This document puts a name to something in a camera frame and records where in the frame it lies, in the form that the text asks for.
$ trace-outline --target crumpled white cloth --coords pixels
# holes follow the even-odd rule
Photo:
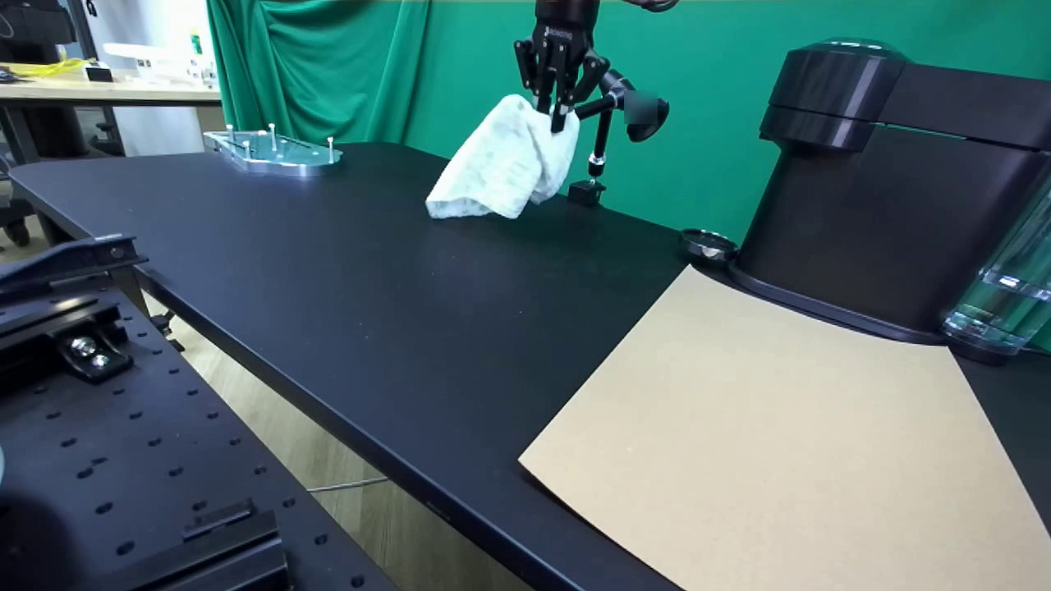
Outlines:
[[[516,221],[524,205],[557,194],[577,148],[582,122],[572,113],[552,136],[552,119],[534,113],[522,94],[506,94],[484,125],[461,146],[432,191],[427,213]]]

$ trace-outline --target green backdrop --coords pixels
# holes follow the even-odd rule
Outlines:
[[[499,94],[522,91],[513,41],[532,32],[532,8],[209,0],[226,119],[454,155]],[[759,122],[789,49],[861,38],[916,63],[1051,79],[1048,22],[1051,0],[679,0],[669,15],[603,0],[595,49],[672,104],[648,146],[616,119],[603,206],[743,241],[778,157]]]

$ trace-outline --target floor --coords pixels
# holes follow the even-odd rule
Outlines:
[[[8,238],[0,238],[0,263],[39,252],[46,248],[36,221],[28,221],[28,238],[34,243],[25,250],[16,250]],[[359,539],[359,546],[397,583],[397,589],[524,589],[516,576],[442,525],[385,474],[333,439],[317,424],[289,409],[275,392],[242,370],[191,325],[173,319],[170,335],[183,346],[183,359],[198,367],[198,375],[203,375],[212,392],[242,416],[242,424],[251,424],[251,429],[260,435],[260,439],[300,476],[300,484],[315,493],[333,520],[343,521],[350,539]]]

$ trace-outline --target brown cardboard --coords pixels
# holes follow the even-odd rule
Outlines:
[[[682,589],[1051,589],[1048,532],[946,347],[692,270],[522,465]]]

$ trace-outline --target transparent bottle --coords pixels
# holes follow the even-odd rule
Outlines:
[[[946,316],[946,335],[984,354],[1038,347],[1041,333],[1051,333],[1051,178]]]

